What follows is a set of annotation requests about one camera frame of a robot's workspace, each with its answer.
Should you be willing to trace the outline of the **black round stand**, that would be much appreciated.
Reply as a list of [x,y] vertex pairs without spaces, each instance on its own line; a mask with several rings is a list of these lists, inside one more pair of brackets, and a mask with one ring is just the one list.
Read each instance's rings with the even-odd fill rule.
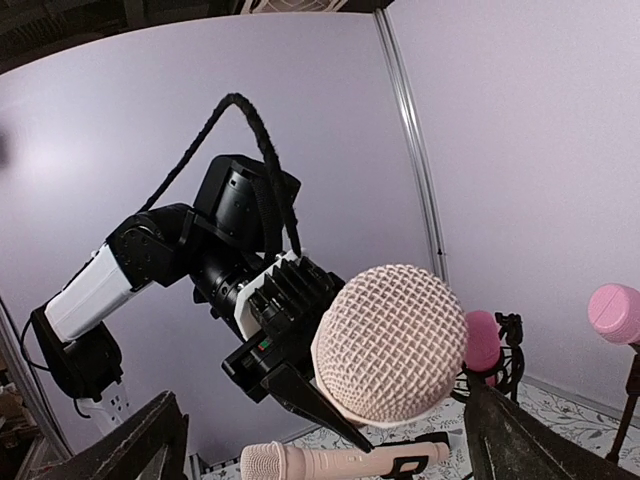
[[375,453],[391,456],[391,468],[381,474],[382,479],[412,479],[421,474],[431,460],[435,459],[432,442],[388,443],[377,446]]

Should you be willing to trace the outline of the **black tripod shock mount stand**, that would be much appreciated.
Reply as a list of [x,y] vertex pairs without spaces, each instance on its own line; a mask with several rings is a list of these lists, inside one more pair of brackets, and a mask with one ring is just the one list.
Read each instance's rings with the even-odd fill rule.
[[465,404],[470,396],[468,379],[473,377],[518,403],[525,369],[521,316],[476,310],[466,314],[466,321],[468,349],[451,397]]

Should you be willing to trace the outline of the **pink microphone on straight stand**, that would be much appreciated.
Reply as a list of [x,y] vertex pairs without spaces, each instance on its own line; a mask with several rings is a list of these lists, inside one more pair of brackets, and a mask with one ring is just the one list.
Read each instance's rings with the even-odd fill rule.
[[590,297],[588,319],[606,341],[617,345],[639,343],[639,291],[635,288],[606,284]]

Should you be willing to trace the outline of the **pink microphone in shock mount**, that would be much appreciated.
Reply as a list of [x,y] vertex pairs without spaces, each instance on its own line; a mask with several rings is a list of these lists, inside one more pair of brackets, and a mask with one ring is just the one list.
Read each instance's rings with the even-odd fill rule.
[[468,348],[465,370],[480,375],[489,386],[498,381],[498,369],[503,365],[498,323],[491,313],[481,310],[466,314]]

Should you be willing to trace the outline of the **beige microphone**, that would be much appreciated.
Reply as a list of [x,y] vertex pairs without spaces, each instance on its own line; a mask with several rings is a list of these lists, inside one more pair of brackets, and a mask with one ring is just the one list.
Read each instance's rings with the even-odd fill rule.
[[426,416],[453,390],[468,326],[449,285],[384,265],[349,280],[311,344],[316,385],[346,419],[391,428]]
[[[435,459],[429,462],[427,468],[449,458],[450,443],[445,432],[428,433],[398,443],[427,441],[435,447]],[[364,453],[359,449],[308,449],[278,442],[249,445],[241,453],[241,477],[257,480],[380,477],[390,470],[391,456],[375,453],[374,450]]]

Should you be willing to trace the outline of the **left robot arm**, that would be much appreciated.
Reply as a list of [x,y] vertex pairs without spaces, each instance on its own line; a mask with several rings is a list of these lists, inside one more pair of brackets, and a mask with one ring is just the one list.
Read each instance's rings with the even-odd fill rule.
[[222,364],[253,401],[274,398],[286,410],[328,428],[364,452],[372,444],[320,393],[311,343],[343,280],[283,247],[281,206],[299,181],[243,155],[215,157],[192,204],[176,203],[125,219],[90,260],[29,318],[57,386],[109,434],[130,415],[122,355],[106,318],[147,287],[189,278],[239,338]]

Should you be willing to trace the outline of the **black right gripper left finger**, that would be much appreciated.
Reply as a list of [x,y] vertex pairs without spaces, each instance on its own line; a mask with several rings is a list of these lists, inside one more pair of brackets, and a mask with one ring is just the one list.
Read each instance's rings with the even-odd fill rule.
[[74,479],[135,479],[161,456],[158,479],[184,479],[189,418],[165,391],[114,432],[72,459]]

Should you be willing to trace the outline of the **aluminium left corner post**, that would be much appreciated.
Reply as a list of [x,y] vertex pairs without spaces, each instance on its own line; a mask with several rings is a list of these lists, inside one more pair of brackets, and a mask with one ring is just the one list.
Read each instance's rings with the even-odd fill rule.
[[437,199],[409,75],[389,13],[384,9],[377,9],[373,18],[416,181],[430,262],[435,273],[448,282],[449,272]]

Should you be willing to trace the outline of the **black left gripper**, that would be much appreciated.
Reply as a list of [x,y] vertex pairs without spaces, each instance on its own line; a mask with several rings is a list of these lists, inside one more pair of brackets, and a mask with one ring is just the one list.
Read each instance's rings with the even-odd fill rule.
[[290,413],[371,453],[372,443],[307,381],[312,378],[311,342],[344,285],[309,259],[298,265],[285,261],[264,286],[268,305],[259,315],[262,330],[226,357],[222,369],[254,402],[269,393]]

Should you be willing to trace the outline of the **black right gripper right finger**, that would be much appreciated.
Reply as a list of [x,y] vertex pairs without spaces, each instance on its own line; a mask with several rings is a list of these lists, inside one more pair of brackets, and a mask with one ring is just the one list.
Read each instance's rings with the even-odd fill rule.
[[638,477],[563,438],[484,383],[470,385],[464,422],[475,479]]

